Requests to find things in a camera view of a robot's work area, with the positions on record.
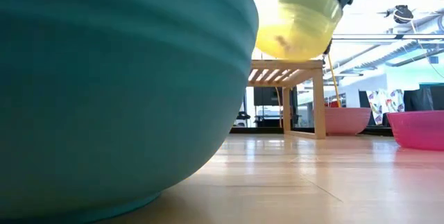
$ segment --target wooden floor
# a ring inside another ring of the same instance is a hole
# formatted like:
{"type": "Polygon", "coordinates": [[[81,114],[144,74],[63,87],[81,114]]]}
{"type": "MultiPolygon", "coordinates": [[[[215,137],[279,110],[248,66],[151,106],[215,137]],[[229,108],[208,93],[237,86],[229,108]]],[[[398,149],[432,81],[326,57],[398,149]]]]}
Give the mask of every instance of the wooden floor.
{"type": "Polygon", "coordinates": [[[444,153],[391,138],[232,135],[152,204],[101,223],[444,223],[444,153]]]}

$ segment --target plastic bowl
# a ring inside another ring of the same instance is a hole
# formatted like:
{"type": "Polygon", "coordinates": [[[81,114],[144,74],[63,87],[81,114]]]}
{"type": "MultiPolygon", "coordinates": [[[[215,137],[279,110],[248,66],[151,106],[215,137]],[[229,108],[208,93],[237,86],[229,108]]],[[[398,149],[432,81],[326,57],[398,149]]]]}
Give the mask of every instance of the plastic bowl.
{"type": "Polygon", "coordinates": [[[444,110],[389,113],[387,117],[401,147],[444,150],[444,110]]]}
{"type": "Polygon", "coordinates": [[[355,135],[366,128],[370,108],[327,107],[325,129],[328,135],[355,135]]]}
{"type": "Polygon", "coordinates": [[[141,207],[229,133],[259,23],[253,0],[0,8],[0,223],[83,223],[141,207]]]}
{"type": "Polygon", "coordinates": [[[337,0],[258,0],[256,47],[285,60],[306,61],[327,48],[342,7],[337,0]]]}

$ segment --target patterned fabric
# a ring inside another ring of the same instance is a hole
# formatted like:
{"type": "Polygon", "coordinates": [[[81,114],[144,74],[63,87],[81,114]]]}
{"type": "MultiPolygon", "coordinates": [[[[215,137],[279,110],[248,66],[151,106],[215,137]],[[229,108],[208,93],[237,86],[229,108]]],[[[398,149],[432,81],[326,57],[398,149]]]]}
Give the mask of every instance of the patterned fabric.
{"type": "Polygon", "coordinates": [[[367,97],[376,125],[382,124],[384,113],[404,111],[404,92],[401,89],[367,91],[367,97]]]}

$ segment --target pink bowl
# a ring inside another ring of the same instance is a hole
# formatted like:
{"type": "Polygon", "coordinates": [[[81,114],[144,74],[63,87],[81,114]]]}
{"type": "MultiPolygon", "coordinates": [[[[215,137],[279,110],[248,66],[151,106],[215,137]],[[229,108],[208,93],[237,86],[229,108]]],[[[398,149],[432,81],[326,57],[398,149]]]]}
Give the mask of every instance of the pink bowl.
{"type": "Polygon", "coordinates": [[[401,147],[444,150],[444,110],[390,113],[387,117],[401,147]]]}
{"type": "Polygon", "coordinates": [[[370,108],[325,108],[325,128],[328,135],[355,135],[368,125],[370,108]]]}

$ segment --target teal bowl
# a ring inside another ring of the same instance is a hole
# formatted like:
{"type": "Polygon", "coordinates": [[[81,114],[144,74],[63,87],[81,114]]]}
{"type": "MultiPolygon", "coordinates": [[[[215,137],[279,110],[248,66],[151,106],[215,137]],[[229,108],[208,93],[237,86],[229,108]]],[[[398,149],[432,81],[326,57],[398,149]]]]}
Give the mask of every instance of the teal bowl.
{"type": "Polygon", "coordinates": [[[0,0],[0,24],[0,222],[81,223],[213,156],[258,18],[253,0],[0,0]]]}

